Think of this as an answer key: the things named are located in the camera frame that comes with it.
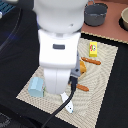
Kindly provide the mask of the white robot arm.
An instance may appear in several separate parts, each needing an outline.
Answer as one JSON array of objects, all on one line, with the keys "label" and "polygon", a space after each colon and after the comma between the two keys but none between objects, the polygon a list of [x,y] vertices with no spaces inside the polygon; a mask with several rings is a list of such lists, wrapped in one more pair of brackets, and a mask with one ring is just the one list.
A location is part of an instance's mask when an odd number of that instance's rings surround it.
[{"label": "white robot arm", "polygon": [[88,0],[34,0],[46,89],[62,94],[77,63],[77,47]]}]

